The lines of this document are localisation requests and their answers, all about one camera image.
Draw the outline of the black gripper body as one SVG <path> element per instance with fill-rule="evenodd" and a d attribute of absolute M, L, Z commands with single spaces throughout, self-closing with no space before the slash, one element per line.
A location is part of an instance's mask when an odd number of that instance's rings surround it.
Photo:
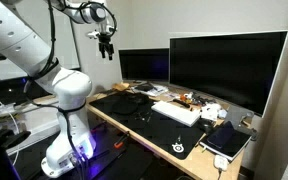
<path fill-rule="evenodd" d="M 111 51 L 112 44 L 110 43 L 111 38 L 108 35 L 100 34 L 99 38 L 99 50 L 100 51 Z"/>

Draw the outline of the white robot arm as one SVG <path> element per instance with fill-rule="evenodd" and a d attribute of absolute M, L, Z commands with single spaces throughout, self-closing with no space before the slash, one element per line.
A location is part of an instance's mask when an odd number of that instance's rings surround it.
<path fill-rule="evenodd" d="M 0 0 L 0 53 L 25 71 L 30 82 L 58 98 L 55 108 L 60 134 L 47 148 L 41 168 L 50 178 L 72 169 L 85 178 L 88 160 L 96 148 L 85 108 L 92 82 L 88 75 L 60 65 L 54 44 L 46 43 L 11 8 L 19 1 Z"/>

